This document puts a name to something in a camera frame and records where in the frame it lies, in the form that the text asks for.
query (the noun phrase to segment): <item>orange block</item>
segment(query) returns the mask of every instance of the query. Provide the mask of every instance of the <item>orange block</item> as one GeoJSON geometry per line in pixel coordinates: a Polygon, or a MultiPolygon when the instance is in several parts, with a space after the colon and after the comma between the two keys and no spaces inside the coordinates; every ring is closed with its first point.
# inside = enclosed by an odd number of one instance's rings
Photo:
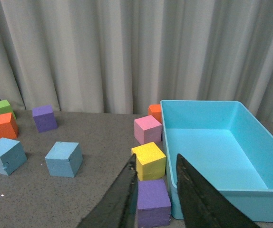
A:
{"type": "Polygon", "coordinates": [[[152,115],[156,120],[162,123],[161,105],[151,104],[148,108],[148,115],[152,115]]]}
{"type": "Polygon", "coordinates": [[[12,113],[0,114],[0,138],[16,139],[18,126],[12,113]]]}

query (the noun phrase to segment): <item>yellow block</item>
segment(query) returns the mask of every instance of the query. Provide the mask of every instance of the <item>yellow block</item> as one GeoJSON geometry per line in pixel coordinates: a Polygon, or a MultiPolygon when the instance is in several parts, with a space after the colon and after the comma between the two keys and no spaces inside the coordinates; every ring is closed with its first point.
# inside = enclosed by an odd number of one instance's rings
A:
{"type": "Polygon", "coordinates": [[[166,156],[154,142],[131,149],[136,154],[136,171],[140,181],[155,180],[165,175],[166,156]]]}

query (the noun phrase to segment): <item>block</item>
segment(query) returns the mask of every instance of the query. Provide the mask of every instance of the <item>block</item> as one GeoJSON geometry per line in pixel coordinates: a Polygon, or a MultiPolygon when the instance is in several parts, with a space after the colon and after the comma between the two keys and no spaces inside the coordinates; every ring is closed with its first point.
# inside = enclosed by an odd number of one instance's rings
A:
{"type": "Polygon", "coordinates": [[[13,113],[0,114],[0,138],[16,139],[18,126],[13,113]]]}
{"type": "Polygon", "coordinates": [[[0,139],[0,173],[9,176],[27,160],[19,141],[0,139]]]}
{"type": "Polygon", "coordinates": [[[51,176],[75,177],[83,157],[78,142],[56,142],[46,156],[51,176]]]}
{"type": "Polygon", "coordinates": [[[39,133],[53,130],[58,127],[50,104],[33,108],[32,114],[39,133]]]}
{"type": "Polygon", "coordinates": [[[158,143],[162,139],[162,125],[152,115],[138,118],[134,121],[134,134],[141,145],[158,143]]]}
{"type": "Polygon", "coordinates": [[[137,226],[139,228],[168,226],[171,203],[162,179],[138,182],[137,226]]]}
{"type": "Polygon", "coordinates": [[[12,113],[14,118],[16,119],[16,116],[8,100],[0,101],[0,114],[4,114],[4,113],[12,113]]]}
{"type": "Polygon", "coordinates": [[[131,149],[136,154],[137,177],[141,181],[155,180],[165,175],[166,156],[154,142],[131,149]]]}
{"type": "Polygon", "coordinates": [[[151,104],[148,107],[148,115],[152,115],[156,120],[162,123],[162,111],[160,104],[151,104]]]}

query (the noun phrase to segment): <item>white curtain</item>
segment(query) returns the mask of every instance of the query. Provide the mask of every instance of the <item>white curtain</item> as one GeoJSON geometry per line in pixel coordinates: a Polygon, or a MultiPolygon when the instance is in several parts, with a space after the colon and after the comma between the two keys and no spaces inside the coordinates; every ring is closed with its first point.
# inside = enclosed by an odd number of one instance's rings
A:
{"type": "Polygon", "coordinates": [[[273,1],[0,0],[0,100],[146,114],[238,100],[273,121],[273,1]]]}

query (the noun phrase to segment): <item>green block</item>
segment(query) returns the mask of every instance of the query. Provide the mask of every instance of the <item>green block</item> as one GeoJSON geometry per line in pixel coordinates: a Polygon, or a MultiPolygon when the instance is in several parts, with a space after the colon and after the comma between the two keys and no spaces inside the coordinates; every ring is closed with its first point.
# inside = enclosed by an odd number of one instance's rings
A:
{"type": "Polygon", "coordinates": [[[4,114],[4,113],[13,113],[13,116],[16,119],[16,116],[8,100],[0,101],[0,114],[4,114]]]}

